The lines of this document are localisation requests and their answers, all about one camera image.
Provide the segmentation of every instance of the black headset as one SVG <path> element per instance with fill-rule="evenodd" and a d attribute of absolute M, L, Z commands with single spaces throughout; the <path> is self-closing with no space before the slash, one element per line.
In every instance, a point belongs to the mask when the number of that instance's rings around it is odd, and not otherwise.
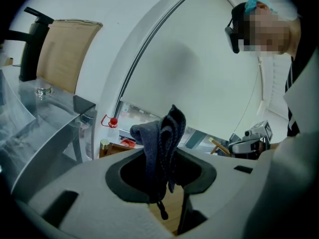
<path fill-rule="evenodd" d="M 238 46 L 238 34 L 234 33 L 234 30 L 230 27 L 230 23 L 233 21 L 233 19 L 230 20 L 227 27 L 225 27 L 225 33 L 227 35 L 227 39 L 229 42 L 229 45 L 234 53 L 239 53 L 239 46 Z"/>

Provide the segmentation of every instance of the folded cloth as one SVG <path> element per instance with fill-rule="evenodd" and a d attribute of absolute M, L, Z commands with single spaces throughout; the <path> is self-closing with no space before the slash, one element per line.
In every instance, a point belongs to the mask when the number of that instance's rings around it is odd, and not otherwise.
<path fill-rule="evenodd" d="M 151 202 L 164 198 L 167 182 L 169 190 L 174 191 L 175 152 L 185 127 L 185 116 L 175 105 L 160 121 L 131 127 L 131 136 L 144 146 L 146 184 Z"/>

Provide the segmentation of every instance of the blue surgical cap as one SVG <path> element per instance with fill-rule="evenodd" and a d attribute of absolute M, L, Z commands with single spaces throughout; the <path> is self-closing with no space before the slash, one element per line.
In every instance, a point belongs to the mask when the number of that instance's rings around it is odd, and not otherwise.
<path fill-rule="evenodd" d="M 272 8 L 272 5 L 267 0 L 248 0 L 245 4 L 245 14 L 249 14 L 252 10 L 256 9 L 257 2 L 262 2 L 269 7 L 272 12 L 275 12 Z"/>

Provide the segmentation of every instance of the wooden floor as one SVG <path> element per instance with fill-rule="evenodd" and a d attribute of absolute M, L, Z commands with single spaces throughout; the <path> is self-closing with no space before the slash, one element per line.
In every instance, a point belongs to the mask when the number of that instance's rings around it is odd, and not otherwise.
<path fill-rule="evenodd" d="M 160 210 L 157 204 L 150 204 L 150 211 L 154 216 L 165 226 L 165 228 L 177 235 L 177 229 L 179 225 L 181 207 L 183 204 L 183 188 L 175 185 L 174 193 L 172 194 L 169 189 L 166 190 L 166 195 L 162 200 L 165 210 L 168 213 L 168 220 L 164 221 L 160 216 Z"/>

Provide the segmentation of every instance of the neck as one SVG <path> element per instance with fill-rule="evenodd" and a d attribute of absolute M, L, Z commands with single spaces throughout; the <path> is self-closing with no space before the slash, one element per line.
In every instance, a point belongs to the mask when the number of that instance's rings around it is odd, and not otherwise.
<path fill-rule="evenodd" d="M 285 53 L 292 56 L 293 60 L 296 58 L 298 45 L 301 37 L 300 19 L 288 21 L 289 25 L 289 45 Z"/>

